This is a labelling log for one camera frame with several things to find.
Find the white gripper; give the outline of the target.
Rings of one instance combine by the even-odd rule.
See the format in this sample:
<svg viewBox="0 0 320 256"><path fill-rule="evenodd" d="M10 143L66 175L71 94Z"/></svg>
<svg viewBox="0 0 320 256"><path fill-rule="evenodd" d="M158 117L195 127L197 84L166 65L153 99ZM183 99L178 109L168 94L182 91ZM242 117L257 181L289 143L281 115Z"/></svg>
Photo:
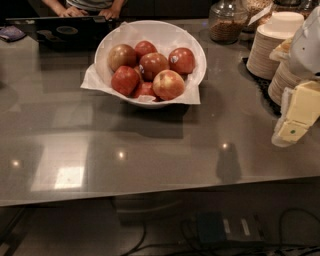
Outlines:
<svg viewBox="0 0 320 256"><path fill-rule="evenodd" d="M320 79L320 6L316 7L293 39L274 48L269 58L284 61L289 57L289 70L303 79ZM320 117L320 83L308 81L282 94L281 117L271 141L278 147L296 144Z"/></svg>

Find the person left hand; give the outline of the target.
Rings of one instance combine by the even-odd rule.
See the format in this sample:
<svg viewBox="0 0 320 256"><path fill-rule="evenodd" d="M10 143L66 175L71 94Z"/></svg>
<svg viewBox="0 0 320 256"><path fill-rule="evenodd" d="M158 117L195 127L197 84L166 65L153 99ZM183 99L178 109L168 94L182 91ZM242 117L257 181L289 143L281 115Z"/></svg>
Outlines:
<svg viewBox="0 0 320 256"><path fill-rule="evenodd" d="M120 15L120 11L115 8L103 9L99 12L99 16L103 16L106 20L117 19Z"/></svg>

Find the person right hand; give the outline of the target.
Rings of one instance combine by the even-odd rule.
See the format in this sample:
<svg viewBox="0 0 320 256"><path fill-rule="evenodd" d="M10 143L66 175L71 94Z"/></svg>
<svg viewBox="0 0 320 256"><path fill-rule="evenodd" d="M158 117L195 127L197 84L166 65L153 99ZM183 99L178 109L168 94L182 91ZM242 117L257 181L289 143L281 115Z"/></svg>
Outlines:
<svg viewBox="0 0 320 256"><path fill-rule="evenodd" d="M59 17L82 17L87 15L87 11L78 9L74 6L63 8L58 14Z"/></svg>

